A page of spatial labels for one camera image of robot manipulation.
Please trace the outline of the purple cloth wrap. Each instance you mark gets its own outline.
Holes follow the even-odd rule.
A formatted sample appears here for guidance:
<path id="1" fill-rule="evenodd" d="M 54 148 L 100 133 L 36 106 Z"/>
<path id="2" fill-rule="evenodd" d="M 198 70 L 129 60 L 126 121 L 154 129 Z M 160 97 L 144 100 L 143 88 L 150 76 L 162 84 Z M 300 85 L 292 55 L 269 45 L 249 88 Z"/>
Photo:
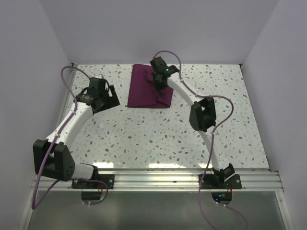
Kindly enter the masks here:
<path id="1" fill-rule="evenodd" d="M 133 65 L 127 107 L 164 109 L 171 106 L 173 89 L 167 87 L 161 91 L 156 90 L 152 72 L 151 66 Z"/>

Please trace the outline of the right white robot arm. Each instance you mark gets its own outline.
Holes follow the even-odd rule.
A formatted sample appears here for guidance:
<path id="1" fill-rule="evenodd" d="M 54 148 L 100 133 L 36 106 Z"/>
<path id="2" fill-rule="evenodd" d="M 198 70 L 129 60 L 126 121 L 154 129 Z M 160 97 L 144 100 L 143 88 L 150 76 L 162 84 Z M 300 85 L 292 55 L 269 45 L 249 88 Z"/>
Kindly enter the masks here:
<path id="1" fill-rule="evenodd" d="M 196 90 L 184 81 L 181 76 L 181 68 L 174 65 L 168 66 L 161 58 L 154 56 L 150 61 L 153 68 L 153 85 L 156 90 L 172 88 L 189 105 L 189 123 L 202 137 L 209 152 L 207 165 L 200 178 L 199 185 L 206 183 L 211 189 L 230 189 L 231 179 L 235 176 L 235 170 L 231 163 L 222 160 L 218 151 L 214 148 L 214 134 L 221 124 L 223 124 L 233 114 L 234 105 L 232 101 L 224 96 L 204 96 L 199 95 Z M 216 123 L 217 114 L 215 109 L 215 98 L 227 100 L 231 105 L 230 114 L 220 123 Z"/>

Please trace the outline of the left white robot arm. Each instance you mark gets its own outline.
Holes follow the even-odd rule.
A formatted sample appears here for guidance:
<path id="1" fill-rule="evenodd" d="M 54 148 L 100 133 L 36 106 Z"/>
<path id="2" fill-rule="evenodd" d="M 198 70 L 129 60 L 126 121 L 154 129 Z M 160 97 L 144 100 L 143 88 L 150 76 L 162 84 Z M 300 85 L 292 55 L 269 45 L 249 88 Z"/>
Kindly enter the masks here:
<path id="1" fill-rule="evenodd" d="M 35 173 L 65 182 L 82 179 L 87 187 L 97 187 L 100 182 L 97 167 L 76 163 L 70 147 L 93 115 L 119 105 L 113 85 L 105 79 L 90 78 L 89 86 L 76 96 L 70 112 L 54 132 L 33 144 Z"/>

